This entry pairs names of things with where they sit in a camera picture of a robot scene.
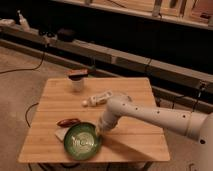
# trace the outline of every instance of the table leg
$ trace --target table leg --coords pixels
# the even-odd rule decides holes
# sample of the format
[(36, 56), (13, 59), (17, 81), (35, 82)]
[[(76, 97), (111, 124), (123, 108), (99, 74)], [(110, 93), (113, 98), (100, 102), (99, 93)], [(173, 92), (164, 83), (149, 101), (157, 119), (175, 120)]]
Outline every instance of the table leg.
[[(51, 166), (49, 163), (38, 163), (38, 165), (43, 171), (56, 171), (55, 168), (53, 166)], [(65, 169), (73, 169), (73, 168), (79, 166), (80, 164), (76, 163), (73, 165), (65, 165), (65, 164), (60, 163), (60, 165), (62, 168), (65, 168)]]
[(152, 166), (152, 164), (153, 164), (153, 162), (146, 162), (146, 164), (141, 169), (141, 171), (147, 171)]
[(28, 163), (28, 168), (29, 168), (30, 171), (33, 171), (30, 163)]

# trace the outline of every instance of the table surface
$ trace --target table surface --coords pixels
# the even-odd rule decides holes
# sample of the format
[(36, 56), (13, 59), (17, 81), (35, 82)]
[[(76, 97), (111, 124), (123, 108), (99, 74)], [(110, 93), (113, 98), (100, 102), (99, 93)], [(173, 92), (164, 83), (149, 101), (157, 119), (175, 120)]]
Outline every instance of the table surface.
[[(81, 102), (103, 91), (125, 92), (134, 104), (155, 106), (147, 78), (85, 78), (82, 92), (73, 92), (67, 78), (49, 79), (44, 88), (37, 112), (31, 123), (21, 153), (21, 163), (72, 163), (63, 143), (55, 136), (56, 123), (66, 118), (96, 124), (105, 105), (82, 107)], [(103, 135), (100, 151), (84, 162), (142, 162), (170, 159), (163, 129), (122, 117), (115, 129)]]

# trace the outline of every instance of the cup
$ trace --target cup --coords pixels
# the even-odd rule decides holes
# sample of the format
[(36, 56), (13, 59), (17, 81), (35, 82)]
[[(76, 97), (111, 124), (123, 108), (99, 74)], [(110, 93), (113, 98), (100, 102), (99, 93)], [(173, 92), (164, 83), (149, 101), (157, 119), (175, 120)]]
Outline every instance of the cup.
[(80, 92), (84, 89), (84, 78), (72, 79), (72, 87), (74, 92)]

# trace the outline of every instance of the black cable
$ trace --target black cable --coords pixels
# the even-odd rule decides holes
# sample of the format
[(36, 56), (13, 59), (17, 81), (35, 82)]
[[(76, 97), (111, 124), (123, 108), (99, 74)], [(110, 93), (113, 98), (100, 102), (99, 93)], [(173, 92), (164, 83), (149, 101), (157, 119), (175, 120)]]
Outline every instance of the black cable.
[(148, 74), (148, 68), (149, 68), (151, 62), (152, 62), (152, 59), (150, 58), (148, 64), (144, 67), (144, 74), (145, 74), (147, 77), (149, 76), (149, 74)]
[(176, 102), (176, 100), (177, 100), (177, 99), (184, 98), (184, 97), (186, 97), (186, 95), (181, 95), (181, 96), (176, 96), (176, 97), (174, 97), (174, 99), (173, 99), (173, 101), (172, 101), (172, 109), (174, 109), (174, 107), (175, 107), (175, 102)]
[(106, 171), (109, 171), (110, 163), (107, 164)]
[(41, 170), (43, 171), (48, 171), (42, 164), (38, 163), (39, 167), (41, 168)]
[(55, 171), (55, 168), (51, 166), (49, 163), (43, 163), (44, 166), (46, 166), (49, 170)]
[(194, 163), (190, 163), (190, 164), (189, 164), (189, 171), (192, 171), (192, 167), (193, 167), (194, 165), (195, 165)]
[(91, 57), (91, 68), (90, 68), (90, 73), (95, 73), (96, 72), (96, 60), (94, 57)]
[(119, 6), (119, 7), (126, 8), (124, 5), (122, 5), (122, 4), (120, 4), (120, 3), (117, 3), (117, 2), (115, 2), (115, 1), (113, 1), (113, 0), (106, 0), (106, 1), (109, 1), (109, 2), (115, 4), (115, 5)]
[(26, 122), (27, 122), (28, 127), (30, 127), (30, 123), (29, 123), (28, 118), (27, 118), (28, 112), (30, 111), (30, 109), (31, 109), (32, 107), (34, 107), (34, 106), (36, 106), (36, 105), (38, 105), (38, 104), (39, 104), (39, 103), (35, 103), (35, 104), (31, 105), (30, 107), (28, 107), (28, 109), (26, 110), (26, 113), (25, 113), (25, 120), (26, 120)]
[(146, 162), (144, 167), (142, 168), (142, 171), (147, 171), (152, 166), (153, 162)]
[(196, 107), (197, 107), (197, 104), (198, 104), (198, 102), (199, 102), (199, 100), (200, 100), (200, 96), (201, 96), (201, 90), (199, 91), (198, 96), (197, 96), (197, 99), (196, 99), (196, 101), (195, 101), (195, 103), (194, 103), (194, 105), (193, 105), (193, 107), (192, 107), (192, 112), (195, 111), (195, 109), (196, 109)]
[(28, 163), (28, 168), (29, 168), (30, 171), (33, 171), (30, 163)]
[(163, 15), (161, 13), (158, 14), (160, 16), (160, 19), (162, 19)]
[(8, 70), (8, 71), (2, 71), (2, 72), (0, 72), (0, 74), (6, 74), (6, 73), (18, 72), (18, 71), (34, 71), (34, 70), (37, 70), (37, 69), (40, 68), (40, 66), (42, 65), (42, 63), (43, 63), (43, 61), (44, 61), (44, 57), (45, 57), (45, 50), (43, 51), (42, 58), (41, 58), (41, 61), (40, 61), (40, 63), (39, 63), (38, 66), (36, 66), (36, 67), (34, 67), (34, 68), (13, 69), (13, 70)]
[(194, 0), (194, 3), (192, 5), (192, 10), (195, 8), (196, 4), (197, 4), (197, 0)]
[(196, 107), (197, 107), (197, 104), (198, 104), (198, 102), (199, 102), (199, 100), (200, 100), (200, 97), (201, 97), (201, 95), (202, 95), (202, 92), (205, 90), (205, 88), (206, 88), (206, 84), (201, 84), (201, 85), (200, 85), (200, 87), (199, 87), (199, 89), (198, 89), (198, 96), (197, 96), (197, 99), (196, 99), (196, 101), (195, 101), (195, 103), (194, 103), (194, 105), (193, 105), (193, 107), (192, 107), (192, 112), (195, 111), (195, 109), (196, 109)]
[(161, 106), (161, 98), (160, 97), (156, 97), (155, 102), (156, 102), (157, 107)]
[(73, 164), (73, 165), (65, 165), (63, 163), (60, 163), (60, 165), (64, 168), (64, 169), (73, 169), (73, 168), (76, 168), (80, 165), (80, 163), (76, 163), (76, 164)]

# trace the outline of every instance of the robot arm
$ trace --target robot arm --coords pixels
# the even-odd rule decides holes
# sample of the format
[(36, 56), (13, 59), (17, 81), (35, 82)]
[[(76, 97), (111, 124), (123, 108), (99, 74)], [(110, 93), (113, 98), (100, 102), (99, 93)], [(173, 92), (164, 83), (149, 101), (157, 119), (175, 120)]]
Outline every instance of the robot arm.
[(106, 110), (99, 118), (98, 131), (113, 129), (120, 117), (127, 116), (146, 121), (156, 126), (174, 131), (190, 139), (199, 141), (198, 171), (210, 171), (213, 168), (213, 114), (189, 112), (166, 108), (139, 107), (127, 100), (112, 97)]
[(121, 116), (143, 120), (196, 141), (199, 139), (200, 129), (207, 117), (201, 113), (183, 110), (139, 107), (131, 102), (111, 98), (99, 120), (100, 131), (109, 131), (114, 128)]

